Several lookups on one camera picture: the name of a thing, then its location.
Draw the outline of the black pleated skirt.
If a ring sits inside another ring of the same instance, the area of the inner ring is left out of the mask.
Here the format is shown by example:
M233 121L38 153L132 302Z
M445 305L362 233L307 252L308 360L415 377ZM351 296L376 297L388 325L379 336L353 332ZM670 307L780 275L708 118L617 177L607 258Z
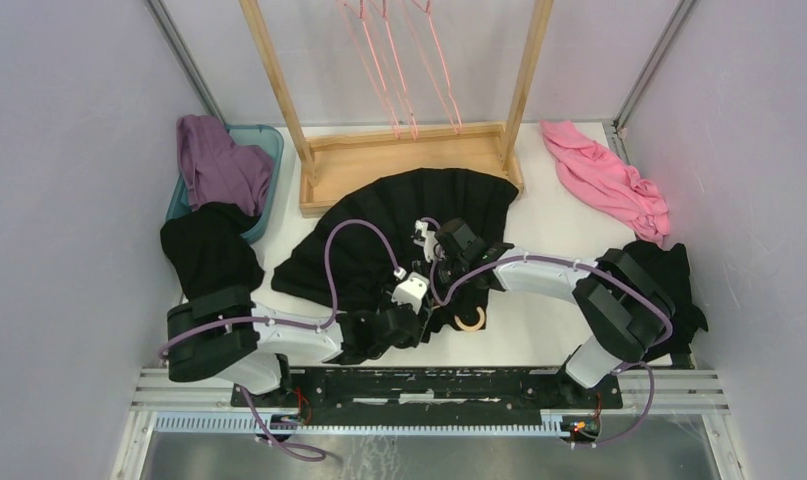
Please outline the black pleated skirt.
M427 274L423 249L413 242L415 221L444 224L463 219L489 244L502 241L509 206L519 190L509 181L466 169L417 169L383 177L336 203L273 273L274 291L341 312L372 311L393 289L392 260ZM485 311L489 294L461 288L445 307L431 312L421 342L448 326L454 315L476 306Z

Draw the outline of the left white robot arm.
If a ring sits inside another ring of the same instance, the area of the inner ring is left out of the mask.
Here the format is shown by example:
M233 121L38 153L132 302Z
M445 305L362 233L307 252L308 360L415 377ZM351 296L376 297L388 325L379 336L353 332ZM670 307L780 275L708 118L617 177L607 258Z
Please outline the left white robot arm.
M218 378L278 407L294 391L293 358L352 366L392 347L417 346L431 315L427 294L425 279L409 278L387 293L378 311L329 319L280 312L253 302L243 286L229 287L171 309L159 356L173 382Z

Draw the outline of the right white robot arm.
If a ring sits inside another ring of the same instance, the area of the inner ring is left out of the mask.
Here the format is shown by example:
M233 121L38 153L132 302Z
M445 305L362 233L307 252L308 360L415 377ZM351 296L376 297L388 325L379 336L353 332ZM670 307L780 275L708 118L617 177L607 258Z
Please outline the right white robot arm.
M539 294L579 308L591 335L567 357L556 382L559 400L570 408L585 406L606 376L638 364L673 334L673 300L622 249L597 258L544 255L511 243L489 244L461 219L439 226L425 218L416 232L440 305L472 286Z

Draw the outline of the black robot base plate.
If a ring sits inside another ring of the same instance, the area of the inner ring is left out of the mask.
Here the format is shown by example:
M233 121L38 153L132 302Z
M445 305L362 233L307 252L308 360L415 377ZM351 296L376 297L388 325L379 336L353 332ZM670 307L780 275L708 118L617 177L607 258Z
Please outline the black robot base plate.
M298 408L315 427L537 426L543 410L619 409L618 381L585 389L551 368L292 368L257 409Z

